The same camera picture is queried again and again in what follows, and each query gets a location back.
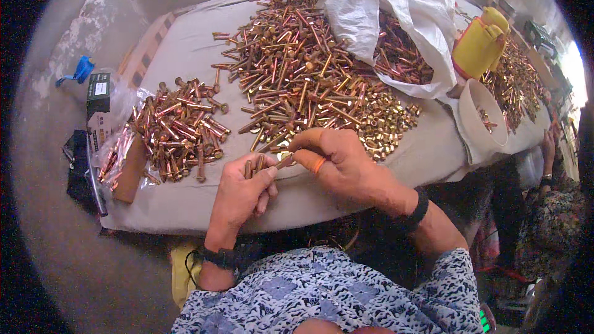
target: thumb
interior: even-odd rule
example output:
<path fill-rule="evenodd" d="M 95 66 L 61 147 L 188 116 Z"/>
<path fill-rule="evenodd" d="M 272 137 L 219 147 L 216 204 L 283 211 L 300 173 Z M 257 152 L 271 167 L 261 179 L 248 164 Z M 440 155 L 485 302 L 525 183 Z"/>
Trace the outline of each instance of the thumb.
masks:
<path fill-rule="evenodd" d="M 248 180 L 250 182 L 249 185 L 253 186 L 255 191 L 261 193 L 272 184 L 274 178 L 276 177 L 276 173 L 278 173 L 278 169 L 276 167 L 262 169 L 261 171 L 257 172 L 252 177 L 252 179 Z"/>

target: bracelet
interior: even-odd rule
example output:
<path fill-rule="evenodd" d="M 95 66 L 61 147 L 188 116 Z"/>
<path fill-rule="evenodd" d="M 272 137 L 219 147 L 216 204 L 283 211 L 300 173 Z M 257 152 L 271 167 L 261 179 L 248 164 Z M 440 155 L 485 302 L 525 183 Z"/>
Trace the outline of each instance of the bracelet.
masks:
<path fill-rule="evenodd" d="M 416 230 L 429 209 L 429 197 L 427 197 L 425 190 L 421 187 L 417 187 L 415 190 L 419 194 L 419 202 L 411 215 L 402 220 L 401 227 L 405 233 L 411 233 Z"/>

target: yellow cloth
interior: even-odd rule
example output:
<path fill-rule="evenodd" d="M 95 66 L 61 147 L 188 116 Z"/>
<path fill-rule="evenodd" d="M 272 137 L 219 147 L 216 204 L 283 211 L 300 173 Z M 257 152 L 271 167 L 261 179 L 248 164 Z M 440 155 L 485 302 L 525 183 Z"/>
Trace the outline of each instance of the yellow cloth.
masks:
<path fill-rule="evenodd" d="M 180 310 L 183 308 L 183 304 L 188 299 L 189 294 L 196 289 L 196 286 L 189 278 L 188 270 L 184 263 L 188 253 L 197 249 L 197 247 L 197 241 L 185 240 L 180 245 L 171 248 L 171 294 Z M 190 255 L 188 258 L 188 268 L 191 268 L 192 264 L 194 264 L 194 256 Z M 194 280 L 198 280 L 201 269 L 202 261 L 197 262 L 191 269 Z"/>

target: sleeve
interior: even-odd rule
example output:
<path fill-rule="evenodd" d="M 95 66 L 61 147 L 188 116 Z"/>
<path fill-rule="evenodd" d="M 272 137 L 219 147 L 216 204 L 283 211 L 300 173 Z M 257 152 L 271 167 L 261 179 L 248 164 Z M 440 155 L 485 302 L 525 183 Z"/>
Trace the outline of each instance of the sleeve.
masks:
<path fill-rule="evenodd" d="M 482 333 L 476 278 L 467 250 L 458 248 L 443 253 L 435 262 L 429 280 L 414 293 L 423 297 L 418 303 L 420 309 L 433 311 L 432 319 L 443 330 L 456 328 L 466 333 Z"/>

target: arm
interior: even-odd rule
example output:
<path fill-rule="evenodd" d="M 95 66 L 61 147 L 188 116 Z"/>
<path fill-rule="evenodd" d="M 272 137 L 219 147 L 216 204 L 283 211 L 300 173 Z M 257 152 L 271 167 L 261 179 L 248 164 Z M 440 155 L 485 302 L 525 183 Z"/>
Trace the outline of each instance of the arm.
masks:
<path fill-rule="evenodd" d="M 545 164 L 542 170 L 542 176 L 553 174 L 553 162 L 555 161 L 555 139 L 553 137 L 552 130 L 545 130 L 544 138 L 540 145 L 542 156 L 545 160 Z M 546 193 L 551 191 L 551 186 L 541 186 L 538 194 L 538 201 L 545 197 Z"/>
<path fill-rule="evenodd" d="M 232 250 L 243 223 L 252 216 L 262 215 L 269 199 L 278 195 L 274 184 L 278 170 L 272 167 L 276 162 L 271 157 L 267 156 L 265 160 L 269 168 L 258 172 L 252 179 L 243 177 L 246 161 L 251 160 L 255 166 L 257 156 L 254 152 L 225 164 L 204 240 L 206 249 L 214 252 Z M 235 278 L 233 271 L 204 261 L 197 283 L 204 290 L 223 291 L 235 285 Z"/>
<path fill-rule="evenodd" d="M 418 204 L 417 192 L 399 183 L 388 168 L 369 159 L 352 130 L 308 129 L 293 139 L 289 150 L 295 152 L 296 162 L 310 170 L 322 158 L 317 152 L 322 153 L 326 161 L 316 177 L 341 197 L 378 207 L 392 218 L 410 215 Z M 430 259 L 455 248 L 468 249 L 462 234 L 432 202 L 411 237 Z"/>

